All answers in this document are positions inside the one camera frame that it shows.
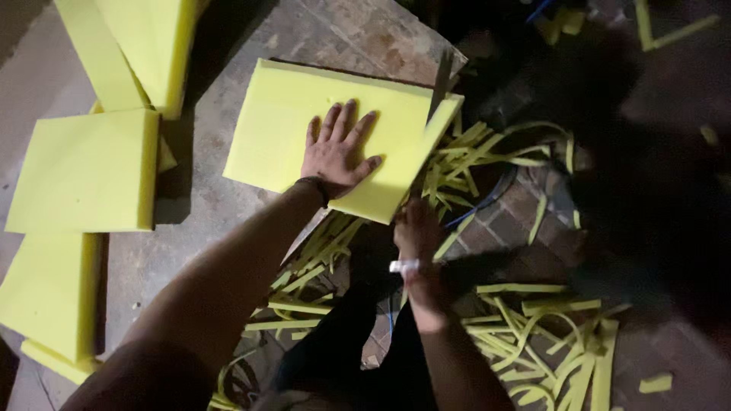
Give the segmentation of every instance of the black wristband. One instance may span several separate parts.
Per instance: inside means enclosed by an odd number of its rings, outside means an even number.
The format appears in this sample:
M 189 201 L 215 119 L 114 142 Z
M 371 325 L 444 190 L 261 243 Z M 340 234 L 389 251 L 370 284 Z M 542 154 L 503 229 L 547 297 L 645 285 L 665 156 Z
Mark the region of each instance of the black wristband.
M 317 188 L 317 191 L 319 191 L 322 195 L 322 207 L 327 208 L 327 204 L 330 202 L 330 194 L 327 193 L 327 190 L 325 189 L 325 182 L 322 178 L 317 176 L 302 177 L 295 181 L 295 184 L 300 182 L 313 184 Z

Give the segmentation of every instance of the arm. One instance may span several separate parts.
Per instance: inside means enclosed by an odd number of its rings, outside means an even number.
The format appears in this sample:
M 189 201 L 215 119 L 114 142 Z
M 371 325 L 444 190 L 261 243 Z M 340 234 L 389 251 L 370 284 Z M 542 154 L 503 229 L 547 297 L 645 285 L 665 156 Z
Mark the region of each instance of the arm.
M 361 137 L 374 120 L 363 117 L 348 133 L 355 102 L 330 109 L 318 133 L 313 118 L 306 138 L 302 177 L 320 178 L 331 198 L 367 177 L 379 157 L 353 162 Z M 289 246 L 323 204 L 316 184 L 295 184 L 188 264 L 140 315 L 124 343 L 175 344 L 194 353 L 216 375 L 230 359 L 240 333 L 267 295 Z
M 439 223 L 422 201 L 397 216 L 394 242 L 402 260 L 430 262 L 439 246 Z M 513 410 L 505 389 L 449 308 L 438 268 L 404 273 L 404 287 L 424 346 L 436 403 L 448 410 Z

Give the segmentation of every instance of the black pants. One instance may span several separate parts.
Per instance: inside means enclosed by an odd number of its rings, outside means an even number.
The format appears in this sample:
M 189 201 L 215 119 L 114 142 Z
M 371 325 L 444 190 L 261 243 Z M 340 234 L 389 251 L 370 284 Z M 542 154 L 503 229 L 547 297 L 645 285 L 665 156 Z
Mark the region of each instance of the black pants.
M 398 316 L 381 366 L 361 370 L 363 345 L 376 322 L 376 293 L 355 284 L 299 344 L 284 355 L 279 391 L 323 393 L 356 410 L 436 410 L 424 349 L 409 304 Z

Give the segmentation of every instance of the fingers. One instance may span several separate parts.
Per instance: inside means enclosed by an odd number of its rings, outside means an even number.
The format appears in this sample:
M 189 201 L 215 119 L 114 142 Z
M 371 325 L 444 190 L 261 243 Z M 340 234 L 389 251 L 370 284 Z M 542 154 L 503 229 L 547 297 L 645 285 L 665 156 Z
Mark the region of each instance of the fingers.
M 345 140 L 345 132 L 348 127 L 348 122 L 350 121 L 350 118 L 353 117 L 354 112 L 355 100 L 350 99 L 348 100 L 348 103 L 345 104 L 345 107 L 340 110 L 340 116 L 338 116 L 338 120 L 335 122 L 335 128 L 333 128 L 333 135 L 330 137 L 332 141 Z
M 361 162 L 355 170 L 353 170 L 353 179 L 355 180 L 355 183 L 358 184 L 368 177 L 373 170 L 377 169 L 378 166 L 381 165 L 381 162 L 382 160 L 380 156 L 373 156 L 363 160 L 363 162 Z
M 307 141 L 305 147 L 312 146 L 315 144 L 315 135 L 317 134 L 317 125 L 319 124 L 319 117 L 315 116 L 310 120 L 310 124 L 307 125 Z
M 330 111 L 328 111 L 325 116 L 325 120 L 322 122 L 322 127 L 320 128 L 320 134 L 317 141 L 328 141 L 330 139 L 341 109 L 342 106 L 340 106 L 340 103 L 335 103 L 330 108 Z
M 357 146 L 363 140 L 363 136 L 368 133 L 371 129 L 373 121 L 376 119 L 376 112 L 371 111 L 366 114 L 356 125 L 353 130 L 350 131 L 345 142 Z

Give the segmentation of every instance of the person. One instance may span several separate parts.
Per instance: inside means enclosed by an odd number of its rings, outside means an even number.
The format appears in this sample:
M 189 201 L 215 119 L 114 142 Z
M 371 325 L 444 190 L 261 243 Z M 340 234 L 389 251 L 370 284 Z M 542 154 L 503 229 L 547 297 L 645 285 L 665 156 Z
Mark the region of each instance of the person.
M 230 361 L 244 324 L 268 294 L 292 242 L 329 199 L 347 194 L 381 163 L 380 157 L 356 161 L 376 114 L 368 113 L 351 129 L 355 106 L 352 99 L 345 106 L 335 104 L 322 126 L 318 117 L 312 119 L 303 178 L 194 258 L 63 410 L 206 408 L 219 370 Z M 360 371 L 360 353 L 381 298 L 376 287 L 360 282 L 285 355 L 275 390 L 331 394 L 333 403 L 352 409 L 513 409 L 445 302 L 439 267 L 431 264 L 439 226 L 430 208 L 412 200 L 395 223 L 400 259 L 420 264 L 403 273 L 410 302 L 398 316 L 382 366 L 375 373 Z

